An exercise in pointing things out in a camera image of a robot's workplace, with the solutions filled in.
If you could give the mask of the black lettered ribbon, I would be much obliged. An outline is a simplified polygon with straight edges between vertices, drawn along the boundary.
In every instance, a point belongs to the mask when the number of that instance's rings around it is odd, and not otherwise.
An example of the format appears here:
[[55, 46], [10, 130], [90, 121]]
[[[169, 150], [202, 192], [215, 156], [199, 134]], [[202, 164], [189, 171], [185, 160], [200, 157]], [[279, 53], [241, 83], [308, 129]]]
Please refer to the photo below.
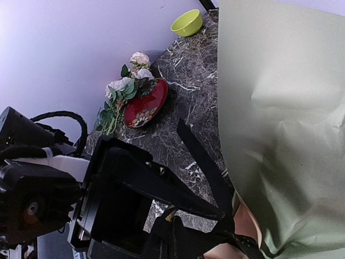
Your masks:
[[251, 237], [235, 234], [232, 206], [234, 191], [230, 189], [216, 163], [211, 159], [183, 119], [178, 121], [177, 133], [206, 176], [218, 208], [225, 212], [224, 218], [217, 222], [212, 233], [229, 237], [231, 244], [234, 244], [248, 258], [263, 258], [257, 241]]

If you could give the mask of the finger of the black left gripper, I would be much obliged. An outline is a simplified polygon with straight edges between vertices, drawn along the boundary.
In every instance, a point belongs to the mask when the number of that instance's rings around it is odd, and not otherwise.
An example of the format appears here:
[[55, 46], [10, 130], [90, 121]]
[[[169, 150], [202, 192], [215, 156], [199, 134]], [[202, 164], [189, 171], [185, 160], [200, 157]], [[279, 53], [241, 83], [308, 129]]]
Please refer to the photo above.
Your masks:
[[223, 210], [194, 194], [169, 168], [155, 163], [149, 152], [106, 135], [98, 138], [93, 156], [102, 151], [101, 168], [116, 183], [192, 215], [214, 221], [224, 218]]

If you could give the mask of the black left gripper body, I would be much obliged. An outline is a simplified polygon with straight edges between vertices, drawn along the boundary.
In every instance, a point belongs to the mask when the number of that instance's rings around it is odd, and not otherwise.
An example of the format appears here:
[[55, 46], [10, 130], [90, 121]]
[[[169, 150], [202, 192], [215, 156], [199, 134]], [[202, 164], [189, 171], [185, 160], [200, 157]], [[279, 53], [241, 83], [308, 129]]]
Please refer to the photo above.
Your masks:
[[[78, 182], [88, 168], [85, 159], [19, 159], [8, 160], [1, 182], [10, 192], [10, 213], [14, 225], [10, 227], [11, 244], [44, 235], [63, 227], [70, 219], [67, 209], [79, 196]], [[70, 194], [62, 198], [61, 215], [49, 215], [53, 185], [65, 183]]]

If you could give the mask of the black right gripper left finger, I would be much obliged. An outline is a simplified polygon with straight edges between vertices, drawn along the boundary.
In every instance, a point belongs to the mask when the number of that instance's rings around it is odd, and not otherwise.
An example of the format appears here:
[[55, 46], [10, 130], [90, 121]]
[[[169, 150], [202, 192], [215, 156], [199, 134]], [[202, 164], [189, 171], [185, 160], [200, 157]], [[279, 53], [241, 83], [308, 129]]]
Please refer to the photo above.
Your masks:
[[173, 228], [173, 214], [162, 214], [158, 217], [146, 239], [142, 258], [175, 258], [174, 246], [170, 234]]

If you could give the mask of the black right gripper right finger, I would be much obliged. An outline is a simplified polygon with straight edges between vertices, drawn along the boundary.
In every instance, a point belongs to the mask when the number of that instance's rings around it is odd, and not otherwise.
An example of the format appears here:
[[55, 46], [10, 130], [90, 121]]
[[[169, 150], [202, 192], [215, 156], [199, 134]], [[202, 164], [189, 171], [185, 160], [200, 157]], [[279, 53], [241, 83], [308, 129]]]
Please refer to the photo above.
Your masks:
[[181, 218], [175, 216], [175, 258], [198, 258], [220, 244], [234, 245], [234, 240], [187, 228]]

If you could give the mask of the peach green wrapping paper sheet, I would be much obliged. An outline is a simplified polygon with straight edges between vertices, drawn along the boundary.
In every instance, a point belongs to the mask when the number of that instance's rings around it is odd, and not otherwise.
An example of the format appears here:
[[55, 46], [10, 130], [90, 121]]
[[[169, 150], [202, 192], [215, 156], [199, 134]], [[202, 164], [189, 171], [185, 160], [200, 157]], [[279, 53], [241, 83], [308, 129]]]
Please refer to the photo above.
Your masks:
[[223, 158], [266, 258], [344, 258], [344, 17], [222, 1]]

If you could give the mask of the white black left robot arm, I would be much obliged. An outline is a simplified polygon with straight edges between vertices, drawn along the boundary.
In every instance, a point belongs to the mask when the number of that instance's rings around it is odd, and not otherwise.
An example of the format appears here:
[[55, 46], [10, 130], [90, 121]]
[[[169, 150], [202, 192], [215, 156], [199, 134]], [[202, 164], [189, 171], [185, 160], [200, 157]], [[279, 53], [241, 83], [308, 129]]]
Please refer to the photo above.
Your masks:
[[68, 243], [89, 258], [198, 258], [217, 245], [184, 227], [176, 210], [225, 216], [150, 153], [115, 138], [100, 137], [87, 159], [61, 145], [1, 153], [3, 250], [66, 225]]

